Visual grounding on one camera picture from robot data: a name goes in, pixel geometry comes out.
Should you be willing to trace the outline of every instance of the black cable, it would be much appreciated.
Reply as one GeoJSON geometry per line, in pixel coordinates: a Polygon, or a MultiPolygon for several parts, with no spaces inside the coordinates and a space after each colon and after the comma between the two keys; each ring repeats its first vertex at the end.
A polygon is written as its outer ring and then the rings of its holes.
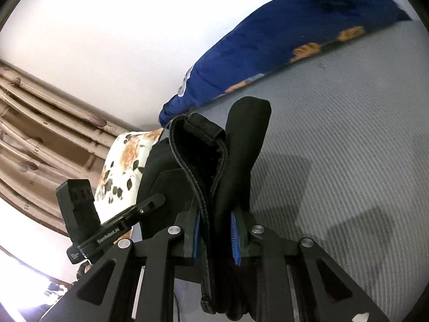
{"type": "Polygon", "coordinates": [[[176,302],[176,309],[177,309],[177,322],[180,322],[180,310],[179,310],[179,299],[177,299],[176,292],[174,294],[174,301],[176,302]]]}

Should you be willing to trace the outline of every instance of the brown curtain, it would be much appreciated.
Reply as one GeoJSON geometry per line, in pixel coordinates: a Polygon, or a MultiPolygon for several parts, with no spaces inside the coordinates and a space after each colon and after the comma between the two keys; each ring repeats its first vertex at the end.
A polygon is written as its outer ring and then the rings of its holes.
{"type": "Polygon", "coordinates": [[[126,131],[0,63],[0,197],[39,223],[66,235],[55,189],[84,178],[95,191],[126,131]]]}

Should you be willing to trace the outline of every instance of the silver screw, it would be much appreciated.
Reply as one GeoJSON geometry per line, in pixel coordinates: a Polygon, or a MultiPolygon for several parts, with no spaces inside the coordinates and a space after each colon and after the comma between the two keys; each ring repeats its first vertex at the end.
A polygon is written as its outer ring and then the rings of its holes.
{"type": "Polygon", "coordinates": [[[117,246],[119,248],[124,249],[124,248],[128,248],[130,246],[130,244],[131,244],[131,241],[128,240],[128,238],[123,238],[123,239],[118,241],[117,246]]]}
{"type": "Polygon", "coordinates": [[[311,247],[313,247],[313,245],[314,245],[314,241],[313,241],[311,238],[306,237],[306,238],[303,238],[303,239],[301,240],[301,244],[302,244],[304,247],[311,248],[311,247]]]}
{"type": "Polygon", "coordinates": [[[252,227],[253,233],[263,233],[265,231],[264,227],[262,225],[254,225],[252,227]]]}
{"type": "Polygon", "coordinates": [[[180,231],[182,231],[182,230],[181,230],[181,228],[180,228],[180,227],[178,227],[178,226],[176,226],[176,225],[170,226],[170,227],[168,228],[168,233],[169,233],[170,235],[178,234],[180,231]]]}

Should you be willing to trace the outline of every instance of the white wall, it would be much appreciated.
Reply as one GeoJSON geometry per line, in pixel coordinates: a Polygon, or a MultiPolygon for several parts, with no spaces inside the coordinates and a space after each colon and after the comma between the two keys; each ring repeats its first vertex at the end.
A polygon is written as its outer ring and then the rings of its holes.
{"type": "Polygon", "coordinates": [[[0,245],[18,259],[46,275],[71,283],[78,265],[72,265],[66,249],[70,239],[18,212],[0,198],[0,245]]]}
{"type": "MultiPolygon", "coordinates": [[[[22,0],[0,58],[132,125],[157,124],[187,69],[270,0],[22,0]]],[[[417,17],[406,0],[397,0],[417,17]]]]}

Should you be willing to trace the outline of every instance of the ribbed gray surface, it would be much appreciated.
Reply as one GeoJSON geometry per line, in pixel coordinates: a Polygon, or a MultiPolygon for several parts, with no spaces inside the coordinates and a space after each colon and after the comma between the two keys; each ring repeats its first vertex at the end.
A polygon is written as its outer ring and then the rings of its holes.
{"type": "MultiPolygon", "coordinates": [[[[272,105],[252,176],[258,221],[288,238],[315,238],[392,322],[401,321],[429,281],[429,37],[422,24],[365,36],[198,111],[224,127],[242,96],[272,105]]],[[[223,321],[200,315],[199,301],[190,308],[199,287],[178,281],[176,292],[184,321],[223,321]]]]}

